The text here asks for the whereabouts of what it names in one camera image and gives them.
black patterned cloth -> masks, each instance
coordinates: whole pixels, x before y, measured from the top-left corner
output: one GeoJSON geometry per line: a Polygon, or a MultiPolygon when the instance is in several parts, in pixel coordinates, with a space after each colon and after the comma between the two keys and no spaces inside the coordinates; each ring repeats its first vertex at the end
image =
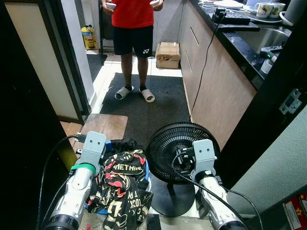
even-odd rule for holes
{"type": "Polygon", "coordinates": [[[143,150],[125,151],[110,156],[93,181],[88,211],[107,209],[105,230],[136,230],[151,205],[153,194],[145,191],[148,181],[143,150]]]}

sandal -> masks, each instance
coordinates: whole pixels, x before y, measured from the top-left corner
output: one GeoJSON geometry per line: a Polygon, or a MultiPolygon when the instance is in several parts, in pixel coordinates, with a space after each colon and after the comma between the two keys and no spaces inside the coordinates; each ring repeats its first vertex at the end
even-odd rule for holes
{"type": "Polygon", "coordinates": [[[142,90],[142,91],[139,89],[139,91],[143,95],[143,98],[145,99],[146,102],[151,103],[155,101],[155,97],[149,89],[142,90]]]}
{"type": "Polygon", "coordinates": [[[134,87],[133,86],[131,86],[132,87],[132,90],[131,91],[129,91],[127,88],[125,88],[125,87],[123,87],[123,88],[121,88],[120,90],[118,90],[117,92],[116,92],[116,94],[115,94],[115,99],[116,100],[122,100],[122,99],[124,99],[130,92],[132,92],[133,90],[134,90],[134,87]]]}

hand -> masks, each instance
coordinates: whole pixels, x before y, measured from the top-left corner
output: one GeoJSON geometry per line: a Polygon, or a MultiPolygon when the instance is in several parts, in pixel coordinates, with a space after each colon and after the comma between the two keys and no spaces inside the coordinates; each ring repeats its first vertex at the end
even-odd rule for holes
{"type": "Polygon", "coordinates": [[[164,1],[164,0],[160,0],[159,4],[153,6],[153,7],[152,7],[153,10],[154,10],[154,11],[160,11],[160,10],[163,8],[163,1],[164,1]]]}
{"type": "Polygon", "coordinates": [[[104,12],[106,13],[106,15],[112,15],[114,13],[114,10],[108,8],[106,6],[107,2],[111,2],[111,0],[102,0],[102,8],[104,8],[104,12]]]}

red t-shirt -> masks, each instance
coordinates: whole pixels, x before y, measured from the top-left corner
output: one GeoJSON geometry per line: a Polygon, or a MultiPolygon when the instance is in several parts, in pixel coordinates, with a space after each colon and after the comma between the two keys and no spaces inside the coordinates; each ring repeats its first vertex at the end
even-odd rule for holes
{"type": "Polygon", "coordinates": [[[140,28],[154,24],[152,0],[112,0],[116,4],[112,25],[121,28],[140,28]]]}

fan base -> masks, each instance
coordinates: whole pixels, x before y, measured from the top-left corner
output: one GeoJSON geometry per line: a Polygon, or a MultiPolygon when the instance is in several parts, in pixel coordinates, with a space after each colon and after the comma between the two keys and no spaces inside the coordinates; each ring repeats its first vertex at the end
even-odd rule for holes
{"type": "Polygon", "coordinates": [[[168,184],[152,174],[152,207],[168,217],[177,217],[189,211],[195,200],[195,188],[192,184],[168,184]]]}

